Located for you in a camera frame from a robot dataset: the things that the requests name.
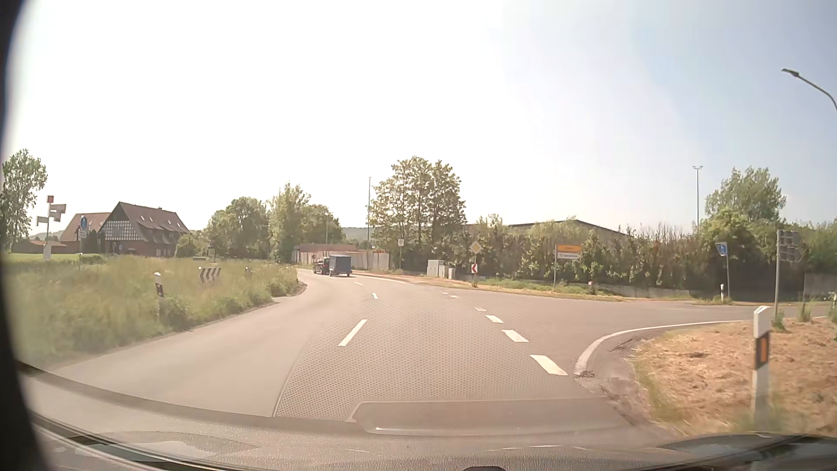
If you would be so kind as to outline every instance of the asphalt road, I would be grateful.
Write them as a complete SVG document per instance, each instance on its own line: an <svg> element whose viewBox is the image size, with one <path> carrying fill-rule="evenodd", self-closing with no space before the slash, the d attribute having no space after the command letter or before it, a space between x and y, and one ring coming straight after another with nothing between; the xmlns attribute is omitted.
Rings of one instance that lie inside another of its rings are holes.
<svg viewBox="0 0 837 471"><path fill-rule="evenodd" d="M53 372L132 396L428 434L627 424L573 376L626 329L752 318L752 307L602 303L300 271L267 308Z"/></svg>

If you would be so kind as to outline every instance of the car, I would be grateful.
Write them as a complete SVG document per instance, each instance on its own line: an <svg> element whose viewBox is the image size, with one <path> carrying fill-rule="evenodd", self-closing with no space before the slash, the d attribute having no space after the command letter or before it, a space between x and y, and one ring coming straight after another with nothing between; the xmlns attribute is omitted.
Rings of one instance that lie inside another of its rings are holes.
<svg viewBox="0 0 837 471"><path fill-rule="evenodd" d="M321 258L314 262L314 273L318 275L328 275L330 274L329 266L328 266L328 258Z"/></svg>

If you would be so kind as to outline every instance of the windshield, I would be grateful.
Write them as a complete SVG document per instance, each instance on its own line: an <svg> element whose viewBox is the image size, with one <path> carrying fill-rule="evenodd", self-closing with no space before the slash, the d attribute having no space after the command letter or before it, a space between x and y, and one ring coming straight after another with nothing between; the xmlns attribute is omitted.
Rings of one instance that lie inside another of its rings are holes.
<svg viewBox="0 0 837 471"><path fill-rule="evenodd" d="M834 435L835 15L27 2L29 407L241 465Z"/></svg>

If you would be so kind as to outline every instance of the brown roof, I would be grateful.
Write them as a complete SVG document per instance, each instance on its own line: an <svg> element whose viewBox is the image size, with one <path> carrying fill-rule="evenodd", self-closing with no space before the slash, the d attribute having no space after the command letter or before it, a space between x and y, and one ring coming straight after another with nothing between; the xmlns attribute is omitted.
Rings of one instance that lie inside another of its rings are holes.
<svg viewBox="0 0 837 471"><path fill-rule="evenodd" d="M30 244L35 244L36 246L42 246L47 241L23 241L23 242L29 242ZM61 242L56 242L56 241L49 241L49 246L50 247L66 247L66 245L62 244Z"/></svg>
<svg viewBox="0 0 837 471"><path fill-rule="evenodd" d="M294 250L300 252L351 252L356 251L357 246L355 246L354 244L299 244L298 246L294 247Z"/></svg>
<svg viewBox="0 0 837 471"><path fill-rule="evenodd" d="M117 206L122 206L122 209L128 216L128 220L146 229L169 230L181 234L189 233L189 229L186 228L186 225L180 220L180 216L174 211L137 206L136 204L122 203L121 201Z"/></svg>
<svg viewBox="0 0 837 471"><path fill-rule="evenodd" d="M59 241L76 241L75 232L79 229L79 226L81 226L82 215L87 216L87 230L92 229L99 232L110 213L76 213L75 216L73 216L73 219L69 220L67 229L64 229L64 232L61 233L61 236L58 238Z"/></svg>

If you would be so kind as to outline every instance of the street lamp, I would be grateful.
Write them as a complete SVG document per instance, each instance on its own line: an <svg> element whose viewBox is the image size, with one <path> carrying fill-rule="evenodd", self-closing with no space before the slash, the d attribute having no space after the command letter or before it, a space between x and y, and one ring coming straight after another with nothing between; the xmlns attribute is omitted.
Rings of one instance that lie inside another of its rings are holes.
<svg viewBox="0 0 837 471"><path fill-rule="evenodd" d="M697 225L701 225L701 174L700 171L703 169L703 165L700 166L691 166L695 169L695 177L697 177Z"/></svg>
<svg viewBox="0 0 837 471"><path fill-rule="evenodd" d="M832 103L834 103L834 109L835 109L835 110L837 110L837 101L834 101L834 97L833 97L833 96L831 96L831 94L830 94L829 92L827 92L827 91L825 91L825 90L823 90L823 89L819 88L819 86L817 86L817 84L815 84L814 82L812 82L812 81L810 81L810 80L806 79L805 77L801 76L801 75L799 74L799 72L797 72L796 70L782 69L782 72L784 72L784 73L786 73L786 74L793 75L794 77L796 77L796 78L800 79L801 81L805 82L806 84L811 85L813 88L815 88L815 89L817 89L817 90L822 91L823 93L825 93L825 95L826 95L828 98L830 98L830 99L831 99L831 102L832 102Z"/></svg>

